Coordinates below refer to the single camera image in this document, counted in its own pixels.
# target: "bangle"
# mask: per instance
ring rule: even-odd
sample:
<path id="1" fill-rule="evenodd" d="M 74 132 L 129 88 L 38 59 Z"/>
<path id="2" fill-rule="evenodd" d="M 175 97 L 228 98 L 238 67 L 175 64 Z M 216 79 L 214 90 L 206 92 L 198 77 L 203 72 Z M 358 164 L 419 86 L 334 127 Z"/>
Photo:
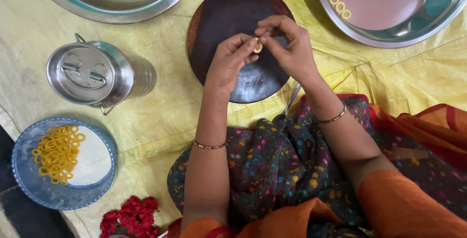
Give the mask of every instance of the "bangle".
<path id="1" fill-rule="evenodd" d="M 318 120 L 319 123 L 330 123 L 332 121 L 338 120 L 340 117 L 342 117 L 344 115 L 344 113 L 347 110 L 347 105 L 343 101 L 342 101 L 342 104 L 344 104 L 344 110 L 342 110 L 342 112 L 339 114 L 339 116 L 336 116 L 335 118 L 330 119 L 330 120 L 319 120 L 319 119 L 316 119 L 316 120 Z"/>
<path id="2" fill-rule="evenodd" d="M 208 149 L 208 150 L 213 150 L 213 149 L 220 149 L 222 148 L 223 146 L 225 146 L 225 142 L 224 144 L 222 144 L 221 146 L 217 146 L 217 147 L 208 147 L 208 146 L 204 146 L 204 145 L 201 145 L 199 144 L 198 142 L 195 141 L 195 145 L 200 147 L 200 148 L 203 148 L 203 149 Z"/>

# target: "woman's left hand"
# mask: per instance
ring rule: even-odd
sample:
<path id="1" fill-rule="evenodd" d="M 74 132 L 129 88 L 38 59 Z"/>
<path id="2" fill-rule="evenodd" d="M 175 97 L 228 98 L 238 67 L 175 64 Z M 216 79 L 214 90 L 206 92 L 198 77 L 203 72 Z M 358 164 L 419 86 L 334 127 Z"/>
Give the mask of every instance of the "woman's left hand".
<path id="1" fill-rule="evenodd" d="M 240 69 L 258 60 L 258 55 L 250 55 L 255 48 L 259 48 L 258 42 L 247 34 L 237 34 L 220 43 L 207 72 L 205 88 L 219 89 L 230 95 Z"/>

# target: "hand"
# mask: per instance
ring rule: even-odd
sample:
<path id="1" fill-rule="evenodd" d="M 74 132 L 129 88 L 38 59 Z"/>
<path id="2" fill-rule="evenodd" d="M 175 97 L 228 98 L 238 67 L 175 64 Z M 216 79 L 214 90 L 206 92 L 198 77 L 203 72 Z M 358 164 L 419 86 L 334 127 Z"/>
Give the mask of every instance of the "hand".
<path id="1" fill-rule="evenodd" d="M 207 72 L 205 88 L 221 89 L 230 96 L 240 69 L 258 60 L 258 55 L 250 55 L 255 48 L 259 48 L 258 42 L 246 34 L 237 34 L 220 43 Z"/>
<path id="2" fill-rule="evenodd" d="M 320 77 L 313 58 L 308 31 L 298 26 L 292 19 L 282 15 L 272 15 L 258 22 L 254 32 L 277 59 L 279 65 L 295 80 L 302 82 Z M 274 37 L 285 37 L 284 49 Z"/>

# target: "forearm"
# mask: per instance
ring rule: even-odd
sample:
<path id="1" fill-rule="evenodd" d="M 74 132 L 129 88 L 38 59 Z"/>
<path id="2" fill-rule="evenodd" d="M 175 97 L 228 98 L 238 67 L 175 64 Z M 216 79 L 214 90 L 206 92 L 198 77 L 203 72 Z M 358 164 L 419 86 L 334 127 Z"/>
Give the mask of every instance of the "forearm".
<path id="1" fill-rule="evenodd" d="M 319 120 L 333 119 L 342 112 L 344 106 L 341 100 L 322 77 L 307 80 L 302 86 L 311 109 Z M 364 178 L 375 170 L 397 171 L 349 111 L 335 121 L 321 123 L 320 127 L 333 157 L 355 191 Z"/>
<path id="2" fill-rule="evenodd" d="M 201 103 L 196 141 L 204 146 L 224 144 L 229 95 L 206 86 Z M 203 149 L 193 146 L 188 161 L 182 227 L 203 217 L 226 224 L 229 203 L 229 171 L 225 147 Z"/>

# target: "steel container with lid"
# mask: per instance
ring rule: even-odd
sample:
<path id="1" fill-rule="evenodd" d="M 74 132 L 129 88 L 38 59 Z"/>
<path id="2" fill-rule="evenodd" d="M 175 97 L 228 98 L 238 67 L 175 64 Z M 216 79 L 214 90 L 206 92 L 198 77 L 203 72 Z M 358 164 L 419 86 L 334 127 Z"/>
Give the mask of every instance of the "steel container with lid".
<path id="1" fill-rule="evenodd" d="M 50 86 L 63 99 L 101 109 L 106 116 L 126 98 L 154 88 L 155 69 L 146 59 L 106 42 L 75 37 L 76 43 L 58 48 L 47 62 Z"/>

